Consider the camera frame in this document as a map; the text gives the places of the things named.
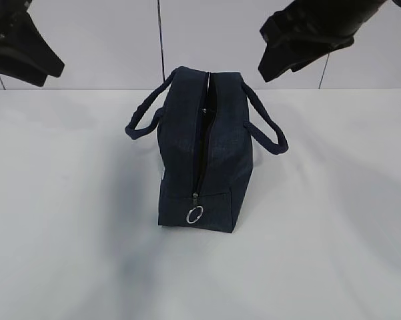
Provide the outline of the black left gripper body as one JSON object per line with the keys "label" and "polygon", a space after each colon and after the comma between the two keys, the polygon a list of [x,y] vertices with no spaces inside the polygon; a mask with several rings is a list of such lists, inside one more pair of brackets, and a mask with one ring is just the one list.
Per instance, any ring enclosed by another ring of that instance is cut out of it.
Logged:
{"label": "black left gripper body", "polygon": [[27,10],[32,1],[0,1],[0,46],[9,46],[16,50],[30,50],[31,46],[23,42],[24,35],[19,34],[23,27],[32,27],[32,19]]}

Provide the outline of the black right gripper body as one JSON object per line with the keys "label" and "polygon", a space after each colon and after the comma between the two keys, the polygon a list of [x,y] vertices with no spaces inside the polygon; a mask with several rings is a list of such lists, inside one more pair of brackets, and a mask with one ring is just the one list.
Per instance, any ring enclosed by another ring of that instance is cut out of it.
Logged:
{"label": "black right gripper body", "polygon": [[353,37],[361,26],[383,6],[381,0],[292,1],[287,9],[301,26],[330,39]]}

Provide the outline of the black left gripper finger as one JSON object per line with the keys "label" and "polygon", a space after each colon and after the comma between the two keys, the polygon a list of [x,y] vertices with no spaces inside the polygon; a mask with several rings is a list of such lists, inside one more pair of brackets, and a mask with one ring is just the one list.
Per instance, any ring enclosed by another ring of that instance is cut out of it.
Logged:
{"label": "black left gripper finger", "polygon": [[42,87],[47,74],[28,64],[24,56],[14,48],[0,43],[0,75],[21,80],[37,87]]}
{"label": "black left gripper finger", "polygon": [[10,57],[46,75],[60,77],[63,72],[64,62],[46,43],[28,12],[11,16],[6,47]]}

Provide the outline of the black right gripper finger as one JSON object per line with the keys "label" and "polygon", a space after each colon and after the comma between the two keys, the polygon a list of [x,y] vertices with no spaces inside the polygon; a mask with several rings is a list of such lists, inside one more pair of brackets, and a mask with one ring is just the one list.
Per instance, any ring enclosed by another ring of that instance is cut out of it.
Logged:
{"label": "black right gripper finger", "polygon": [[286,7],[268,17],[260,28],[260,35],[268,45],[281,45],[290,41],[313,41],[319,31],[306,11]]}
{"label": "black right gripper finger", "polygon": [[329,37],[307,33],[264,33],[266,49],[258,66],[265,82],[286,71],[297,72],[319,58],[354,44],[353,37]]}

